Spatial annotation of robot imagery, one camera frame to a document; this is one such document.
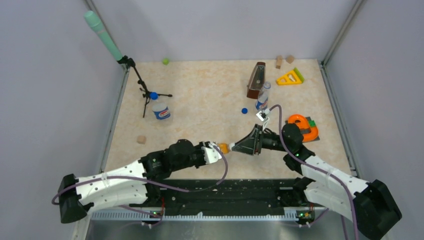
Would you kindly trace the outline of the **orange juice bottle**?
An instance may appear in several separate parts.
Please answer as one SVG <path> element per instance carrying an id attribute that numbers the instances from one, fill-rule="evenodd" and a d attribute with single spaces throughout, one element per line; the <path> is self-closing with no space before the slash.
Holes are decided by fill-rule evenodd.
<path id="1" fill-rule="evenodd" d="M 217 146 L 224 155 L 231 151 L 231 148 L 227 143 L 217 143 Z"/>

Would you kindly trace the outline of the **clear crushed plastic bottle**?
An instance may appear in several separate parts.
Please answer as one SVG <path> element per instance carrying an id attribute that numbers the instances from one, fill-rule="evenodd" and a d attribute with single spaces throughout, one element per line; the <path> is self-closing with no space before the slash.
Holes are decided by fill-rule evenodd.
<path id="1" fill-rule="evenodd" d="M 255 108 L 258 111 L 265 110 L 268 108 L 270 89 L 271 89 L 271 83 L 269 81 L 266 81 L 263 84 L 261 90 L 259 91 L 256 103 L 255 103 Z"/>

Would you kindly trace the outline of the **white blue Pocari cap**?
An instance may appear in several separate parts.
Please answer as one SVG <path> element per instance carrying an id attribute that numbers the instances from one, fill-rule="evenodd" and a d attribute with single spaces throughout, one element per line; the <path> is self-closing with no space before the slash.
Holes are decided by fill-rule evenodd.
<path id="1" fill-rule="evenodd" d="M 230 144 L 228 145 L 229 150 L 230 150 L 230 151 L 232 151 L 232 150 L 233 150 L 233 148 L 234 148 L 234 146 L 235 146 L 235 143 L 234 143 L 234 142 L 233 142 L 233 143 L 230 143 Z"/>

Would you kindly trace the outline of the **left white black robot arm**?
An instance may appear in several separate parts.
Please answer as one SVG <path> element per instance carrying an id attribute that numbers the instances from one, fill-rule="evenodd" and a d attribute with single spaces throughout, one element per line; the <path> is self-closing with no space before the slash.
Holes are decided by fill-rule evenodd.
<path id="1" fill-rule="evenodd" d="M 193 145 L 180 139 L 164 150 L 154 151 L 132 163 L 95 175 L 62 178 L 52 204 L 59 207 L 60 222 L 74 223 L 87 215 L 112 207 L 160 202 L 161 189 L 188 193 L 189 189 L 162 183 L 173 172 L 199 168 L 222 159 L 219 146 L 210 141 Z"/>

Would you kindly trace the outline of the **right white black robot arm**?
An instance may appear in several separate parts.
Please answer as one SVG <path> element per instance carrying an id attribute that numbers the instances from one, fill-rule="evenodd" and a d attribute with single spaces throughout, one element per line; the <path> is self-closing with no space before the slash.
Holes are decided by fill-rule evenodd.
<path id="1" fill-rule="evenodd" d="M 241 140 L 231 143 L 233 152 L 258 155 L 263 149 L 286 152 L 283 161 L 302 175 L 293 187 L 299 206 L 321 205 L 350 220 L 370 240 L 380 240 L 402 219 L 402 213 L 386 184 L 347 174 L 307 149 L 294 123 L 285 124 L 280 134 L 256 124 Z"/>

